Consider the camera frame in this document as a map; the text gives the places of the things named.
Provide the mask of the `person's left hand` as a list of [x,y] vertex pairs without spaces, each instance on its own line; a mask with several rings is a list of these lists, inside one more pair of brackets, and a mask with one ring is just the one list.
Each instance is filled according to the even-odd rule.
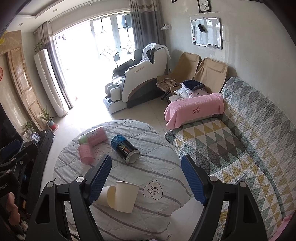
[[12,192],[8,194],[6,201],[6,211],[9,213],[9,223],[12,226],[16,226],[20,223],[20,214],[18,207],[15,205],[15,196]]

